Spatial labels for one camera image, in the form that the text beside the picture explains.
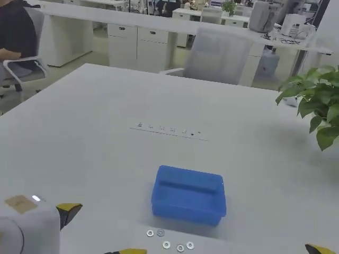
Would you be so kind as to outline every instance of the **cardboard label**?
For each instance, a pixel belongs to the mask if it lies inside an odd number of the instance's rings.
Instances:
[[[24,214],[25,212],[28,212],[38,207],[36,204],[34,204],[23,195],[6,199],[5,203],[20,214]]]

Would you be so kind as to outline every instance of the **plastic bin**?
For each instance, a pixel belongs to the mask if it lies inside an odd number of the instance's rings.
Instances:
[[[217,226],[226,216],[221,176],[160,166],[152,193],[155,216]]]

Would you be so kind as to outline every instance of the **washer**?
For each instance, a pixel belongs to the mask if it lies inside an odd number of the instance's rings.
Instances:
[[[176,250],[177,250],[178,252],[184,252],[185,247],[184,247],[184,245],[182,245],[182,244],[178,244],[178,245],[176,246]]]
[[[189,250],[193,250],[193,249],[194,249],[194,243],[193,243],[193,242],[187,242],[187,243],[186,243],[186,247],[187,247]]]
[[[147,234],[148,237],[154,236],[153,230],[147,230],[146,234]]]
[[[163,236],[165,235],[165,231],[164,231],[163,229],[159,229],[159,230],[157,231],[157,235],[158,235],[159,237],[163,237]]]
[[[170,243],[169,241],[164,241],[164,242],[163,242],[163,248],[164,248],[164,249],[167,250],[167,249],[169,249],[170,247],[171,247],[171,243]]]

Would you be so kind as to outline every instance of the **embedded power socket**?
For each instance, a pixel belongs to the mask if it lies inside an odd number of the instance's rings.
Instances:
[[[144,122],[138,122],[137,124],[132,125],[132,127],[130,128],[133,130],[148,131],[159,134],[207,141],[207,139],[202,135],[200,131],[193,131],[192,129],[189,128],[175,128],[173,126],[164,126]]]

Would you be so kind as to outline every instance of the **potted plant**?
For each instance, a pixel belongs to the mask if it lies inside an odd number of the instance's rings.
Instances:
[[[228,0],[226,2],[223,2],[221,8],[224,12],[228,12],[228,15],[232,17],[234,15],[235,6],[236,3],[234,3],[233,0]]]
[[[280,87],[277,98],[299,98],[298,114],[302,118],[313,113],[309,132],[317,130],[316,139],[322,151],[339,136],[339,67],[312,68],[304,76],[293,76]],[[339,146],[335,151],[339,156]]]

